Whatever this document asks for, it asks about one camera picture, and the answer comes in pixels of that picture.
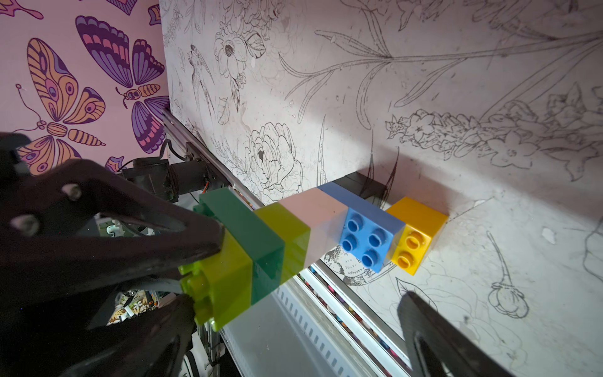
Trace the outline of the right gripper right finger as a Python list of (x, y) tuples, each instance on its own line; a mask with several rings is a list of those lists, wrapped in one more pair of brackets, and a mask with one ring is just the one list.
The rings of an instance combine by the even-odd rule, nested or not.
[(414, 292), (397, 308), (412, 376), (509, 376)]

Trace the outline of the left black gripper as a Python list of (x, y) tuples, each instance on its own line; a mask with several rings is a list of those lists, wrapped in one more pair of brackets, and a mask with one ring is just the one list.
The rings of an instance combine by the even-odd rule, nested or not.
[(117, 293), (221, 250), (218, 221), (170, 204), (90, 160), (30, 173), (23, 134), (1, 136), (1, 374), (62, 376), (63, 351), (110, 326)]

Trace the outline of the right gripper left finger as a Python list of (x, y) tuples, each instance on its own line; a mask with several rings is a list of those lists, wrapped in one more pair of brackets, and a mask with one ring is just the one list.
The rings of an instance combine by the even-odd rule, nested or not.
[(68, 343), (62, 376), (177, 376), (194, 327), (193, 300), (172, 303), (117, 325), (94, 328)]

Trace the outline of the lime green lego brick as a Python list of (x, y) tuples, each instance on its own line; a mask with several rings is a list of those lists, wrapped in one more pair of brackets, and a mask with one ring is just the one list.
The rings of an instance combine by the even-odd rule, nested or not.
[(279, 203), (261, 207), (256, 215), (284, 241), (280, 283), (284, 284), (304, 269), (311, 229)]
[(195, 322), (218, 332), (251, 307), (253, 265), (229, 231), (221, 251), (178, 268), (183, 292), (194, 301)]

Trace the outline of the dark green lego brick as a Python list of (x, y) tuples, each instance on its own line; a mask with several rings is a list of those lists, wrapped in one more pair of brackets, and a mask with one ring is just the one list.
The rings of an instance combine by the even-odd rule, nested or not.
[(194, 212), (223, 224), (251, 259), (252, 304), (280, 286), (285, 243), (237, 194), (229, 188), (204, 193)]

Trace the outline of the blue lego brick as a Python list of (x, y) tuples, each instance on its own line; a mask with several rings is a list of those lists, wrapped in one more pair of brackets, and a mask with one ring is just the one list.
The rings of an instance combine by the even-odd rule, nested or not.
[(339, 240), (343, 251), (369, 270), (381, 272), (393, 256), (405, 223), (333, 182), (319, 189), (348, 207)]

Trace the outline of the cream white lego brick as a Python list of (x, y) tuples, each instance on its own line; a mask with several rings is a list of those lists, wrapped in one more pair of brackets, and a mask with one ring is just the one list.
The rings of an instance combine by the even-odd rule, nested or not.
[(348, 207), (319, 188), (282, 199), (279, 204), (310, 228), (304, 267), (339, 245)]

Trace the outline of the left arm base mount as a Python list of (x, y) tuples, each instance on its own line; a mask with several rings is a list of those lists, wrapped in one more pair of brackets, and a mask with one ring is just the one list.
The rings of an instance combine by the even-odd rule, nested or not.
[(229, 186), (229, 181), (202, 151), (188, 142), (186, 153), (177, 163), (161, 157), (133, 160), (117, 173), (137, 187), (166, 201), (176, 203), (180, 196), (208, 193)]

